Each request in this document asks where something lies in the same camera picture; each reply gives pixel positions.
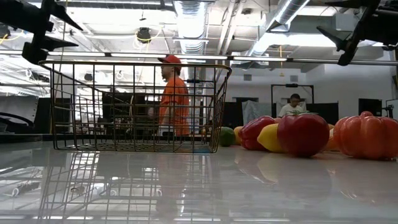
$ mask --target exposed ductwork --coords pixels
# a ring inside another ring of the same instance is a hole
[[[246,52],[246,56],[258,57],[263,55],[268,47],[273,44],[273,34],[268,32],[271,30],[288,32],[292,20],[309,1],[310,0],[280,0],[277,9],[268,13],[266,16],[266,21],[261,27],[261,29],[265,30],[265,33]]]
[[[270,13],[270,19],[267,18],[266,31],[278,27],[284,27],[285,31],[289,31],[290,22],[297,16],[299,11],[307,5],[310,0],[281,0],[277,9]]]
[[[207,13],[207,2],[200,1],[174,1],[177,13],[178,36],[187,38],[180,41],[183,54],[204,54],[205,43],[201,40],[205,36],[205,22]],[[188,69],[188,79],[194,77],[193,68]]]
[[[29,0],[30,3],[41,2],[41,0]],[[68,7],[88,7],[97,9],[145,9],[174,11],[173,5],[165,1],[95,1],[95,0],[76,0],[76,1],[57,1],[58,5]]]

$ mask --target glossy white surface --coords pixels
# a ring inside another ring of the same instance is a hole
[[[0,223],[398,222],[396,162],[51,147],[1,145]]]

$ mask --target man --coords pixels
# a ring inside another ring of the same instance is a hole
[[[181,60],[174,55],[160,58],[162,63],[181,64]],[[159,123],[164,126],[174,126],[174,134],[183,136],[189,133],[188,116],[188,88],[180,78],[181,67],[162,66],[162,78],[167,82],[160,101]]]
[[[282,109],[280,110],[279,116],[278,117],[283,117],[285,115],[288,114],[294,114],[294,113],[303,113],[304,110],[301,106],[299,106],[300,103],[300,95],[294,93],[291,97],[290,97],[290,103],[286,104],[285,106],[282,107]]]

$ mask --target wire basket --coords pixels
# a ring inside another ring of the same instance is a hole
[[[41,66],[50,71],[56,149],[217,151],[229,67],[61,61]],[[175,76],[167,85],[165,67],[174,68]]]

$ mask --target wall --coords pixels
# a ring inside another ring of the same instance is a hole
[[[252,81],[243,81],[243,74],[251,74]],[[234,68],[233,73],[228,79],[226,101],[235,102],[236,97],[259,98],[260,103],[271,103],[271,84],[290,83],[290,76],[298,75],[298,84],[305,83],[305,74],[300,69],[250,69],[244,71]],[[286,88],[283,86],[274,87],[274,101],[281,98],[289,98],[291,94],[298,93],[303,98],[311,98],[310,88]]]
[[[390,60],[385,52],[378,60]],[[358,115],[358,98],[386,100],[393,97],[391,76],[395,68],[372,65],[320,65],[306,74],[315,85],[315,102],[339,103],[339,117]]]

